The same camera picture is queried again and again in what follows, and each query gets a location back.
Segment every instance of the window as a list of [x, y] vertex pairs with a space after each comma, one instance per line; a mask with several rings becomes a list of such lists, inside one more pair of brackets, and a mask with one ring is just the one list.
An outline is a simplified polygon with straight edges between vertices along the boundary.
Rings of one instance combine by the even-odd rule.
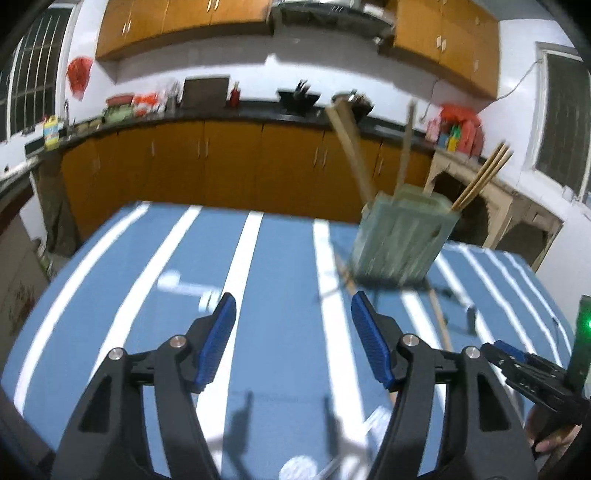
[[535, 168], [585, 201], [591, 161], [591, 77], [572, 48], [542, 44], [538, 58], [542, 65]]
[[17, 48], [12, 78], [10, 134], [56, 112], [57, 65], [71, 8], [48, 8]]

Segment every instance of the chopstick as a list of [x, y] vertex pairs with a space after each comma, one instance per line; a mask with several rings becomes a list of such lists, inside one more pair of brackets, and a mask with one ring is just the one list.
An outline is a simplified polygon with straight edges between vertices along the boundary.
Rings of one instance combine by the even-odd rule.
[[502, 141], [501, 143], [499, 143], [497, 145], [497, 147], [495, 148], [495, 151], [491, 154], [490, 157], [488, 157], [488, 159], [486, 160], [486, 162], [484, 163], [484, 165], [476, 173], [476, 176], [472, 179], [472, 181], [464, 189], [464, 191], [462, 192], [462, 194], [453, 203], [452, 210], [456, 210], [460, 206], [460, 204], [464, 201], [464, 199], [472, 191], [472, 189], [474, 188], [474, 185], [476, 185], [476, 183], [480, 180], [480, 178], [482, 177], [482, 175], [484, 175], [484, 173], [487, 171], [487, 169], [496, 160], [497, 155], [499, 154], [499, 152], [501, 151], [501, 149], [504, 147], [504, 145], [505, 145], [505, 142], [504, 141]]
[[509, 150], [509, 147], [506, 147], [503, 157], [500, 158], [495, 164], [494, 167], [489, 169], [489, 171], [480, 179], [474, 189], [466, 196], [464, 201], [460, 204], [457, 208], [458, 212], [461, 212], [464, 208], [466, 208], [472, 200], [474, 200], [478, 195], [480, 195], [481, 191], [486, 187], [486, 185], [495, 177], [499, 170], [505, 166], [505, 164], [509, 161], [511, 156], [513, 155], [513, 151]]

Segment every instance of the blue striped tablecloth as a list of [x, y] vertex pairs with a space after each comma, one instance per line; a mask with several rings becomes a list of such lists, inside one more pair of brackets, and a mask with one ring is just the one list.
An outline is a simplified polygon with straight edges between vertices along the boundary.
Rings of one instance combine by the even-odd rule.
[[[336, 476], [364, 478], [392, 405], [371, 373], [336, 272], [334, 254], [348, 257], [356, 230], [257, 212], [126, 207], [43, 294], [12, 349], [2, 387], [57, 448], [110, 348], [154, 349], [229, 291], [238, 306], [236, 326], [214, 382], [195, 396], [222, 476], [306, 478], [338, 458]], [[573, 334], [521, 258], [450, 243], [428, 279], [461, 300], [440, 296], [455, 350], [503, 339], [568, 363]], [[368, 296], [403, 331], [441, 348], [426, 294]], [[470, 304], [478, 310], [476, 336], [466, 330]], [[154, 391], [144, 392], [152, 461], [167, 475]], [[436, 462], [444, 396], [438, 388], [423, 472]]]

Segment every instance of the wooden cabinet door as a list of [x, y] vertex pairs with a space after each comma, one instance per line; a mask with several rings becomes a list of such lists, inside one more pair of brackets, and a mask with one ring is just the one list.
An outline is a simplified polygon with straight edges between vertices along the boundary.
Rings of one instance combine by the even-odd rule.
[[257, 210], [312, 216], [310, 195], [322, 136], [312, 129], [264, 125], [255, 174]]
[[421, 0], [398, 0], [394, 46], [439, 61], [440, 36], [441, 13], [437, 9]]
[[433, 152], [411, 150], [407, 176], [404, 183], [423, 188], [427, 182], [432, 160]]
[[202, 122], [155, 127], [152, 167], [143, 197], [153, 202], [203, 203], [203, 162], [198, 156]]
[[152, 168], [152, 140], [156, 127], [119, 132], [119, 174], [123, 178], [122, 204], [145, 200], [144, 187]]
[[90, 208], [94, 232], [124, 205], [125, 180], [119, 169], [119, 139], [117, 133], [91, 140], [96, 159]]
[[215, 0], [170, 0], [164, 17], [163, 32], [209, 25]]
[[261, 156], [262, 125], [205, 122], [205, 205], [254, 210], [255, 166]]
[[[368, 171], [375, 169], [379, 142], [361, 141], [361, 150]], [[310, 201], [310, 210], [315, 218], [341, 222], [359, 222], [363, 202], [357, 182], [333, 132], [326, 132], [322, 142], [322, 155], [316, 165], [316, 179]]]
[[109, 0], [100, 25], [96, 58], [119, 50], [125, 45], [125, 34], [134, 0]]
[[212, 24], [262, 22], [269, 0], [213, 0]]
[[394, 194], [400, 169], [400, 147], [382, 144], [374, 170], [374, 185], [378, 191]]
[[64, 178], [70, 210], [83, 241], [92, 233], [89, 196], [94, 180], [95, 158], [94, 143], [86, 141], [68, 150], [61, 161], [61, 174]]
[[131, 7], [125, 44], [162, 33], [168, 0], [137, 0]]
[[468, 30], [443, 19], [440, 64], [466, 79], [472, 77], [474, 39]]
[[472, 81], [491, 97], [499, 89], [499, 47], [483, 39], [476, 39]]

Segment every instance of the kitchen counter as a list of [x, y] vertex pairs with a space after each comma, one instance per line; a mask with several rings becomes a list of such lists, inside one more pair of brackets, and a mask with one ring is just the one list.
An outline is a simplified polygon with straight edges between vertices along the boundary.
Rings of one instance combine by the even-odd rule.
[[[237, 108], [226, 107], [213, 112], [205, 112], [197, 109], [177, 109], [175, 113], [157, 113], [142, 118], [132, 118], [117, 123], [102, 124], [96, 128], [88, 129], [83, 133], [63, 137], [60, 139], [59, 146], [50, 152], [64, 151], [75, 147], [88, 138], [113, 133], [127, 128], [191, 120], [249, 121], [262, 124], [293, 124], [300, 127], [310, 127], [322, 130], [332, 129], [328, 118], [324, 114], [324, 108], [322, 107], [313, 107], [306, 116], [301, 116], [286, 113], [279, 102], [243, 100]], [[359, 133], [363, 138], [386, 140], [393, 144], [402, 143], [402, 137], [404, 136], [404, 125], [389, 122], [373, 116], [368, 116], [361, 120], [358, 127]], [[43, 139], [38, 139], [34, 142], [39, 142], [40, 147], [30, 152], [27, 157], [38, 155], [40, 159], [43, 160], [44, 154], [47, 153], [43, 147]], [[425, 140], [425, 134], [417, 130], [414, 131], [413, 135], [413, 148], [429, 153], [434, 151], [433, 144]]]

